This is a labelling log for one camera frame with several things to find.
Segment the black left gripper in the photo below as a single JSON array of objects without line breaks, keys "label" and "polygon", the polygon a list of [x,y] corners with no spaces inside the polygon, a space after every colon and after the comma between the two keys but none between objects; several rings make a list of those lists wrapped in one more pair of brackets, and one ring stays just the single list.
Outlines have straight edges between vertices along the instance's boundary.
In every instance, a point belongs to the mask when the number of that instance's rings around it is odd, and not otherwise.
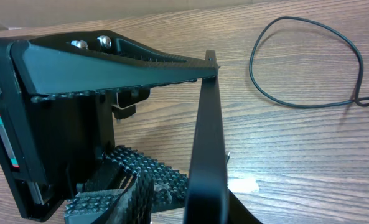
[{"label": "black left gripper", "polygon": [[126,177],[105,163],[114,149],[111,91],[34,103],[11,58],[17,40],[0,39],[0,163],[23,218],[44,222],[79,191],[112,188]]}]

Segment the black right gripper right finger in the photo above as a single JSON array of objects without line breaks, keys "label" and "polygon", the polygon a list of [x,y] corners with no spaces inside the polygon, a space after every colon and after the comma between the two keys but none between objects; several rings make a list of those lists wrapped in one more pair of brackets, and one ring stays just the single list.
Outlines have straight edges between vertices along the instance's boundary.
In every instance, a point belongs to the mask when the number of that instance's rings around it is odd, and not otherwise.
[{"label": "black right gripper right finger", "polygon": [[229,190],[228,224],[262,224]]}]

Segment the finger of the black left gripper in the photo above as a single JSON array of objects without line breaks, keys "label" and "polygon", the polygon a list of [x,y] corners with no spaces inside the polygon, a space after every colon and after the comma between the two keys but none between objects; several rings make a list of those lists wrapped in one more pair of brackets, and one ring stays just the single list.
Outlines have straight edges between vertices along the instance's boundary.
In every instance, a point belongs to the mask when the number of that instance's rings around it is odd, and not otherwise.
[{"label": "finger of the black left gripper", "polygon": [[218,74],[214,61],[161,52],[110,30],[17,40],[11,58],[34,103],[194,82]]},{"label": "finger of the black left gripper", "polygon": [[152,177],[152,213],[185,207],[189,179],[179,170],[124,145],[117,146],[106,158],[132,174],[144,172]]}]

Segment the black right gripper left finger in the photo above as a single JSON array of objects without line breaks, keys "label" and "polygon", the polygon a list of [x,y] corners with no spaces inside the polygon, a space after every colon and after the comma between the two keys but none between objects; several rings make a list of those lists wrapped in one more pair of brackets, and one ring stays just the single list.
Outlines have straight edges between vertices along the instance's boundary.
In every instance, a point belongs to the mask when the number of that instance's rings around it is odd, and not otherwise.
[{"label": "black right gripper left finger", "polygon": [[154,181],[148,172],[134,174],[124,189],[79,193],[65,207],[65,224],[151,222]]}]

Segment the blue Galaxy smartphone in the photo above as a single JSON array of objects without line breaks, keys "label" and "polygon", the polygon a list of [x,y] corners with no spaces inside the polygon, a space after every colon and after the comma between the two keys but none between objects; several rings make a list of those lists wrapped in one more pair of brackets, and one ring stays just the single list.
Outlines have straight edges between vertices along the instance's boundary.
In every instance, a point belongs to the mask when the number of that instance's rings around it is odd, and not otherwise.
[{"label": "blue Galaxy smartphone", "polygon": [[228,187],[218,77],[200,89],[184,223],[226,223]]}]

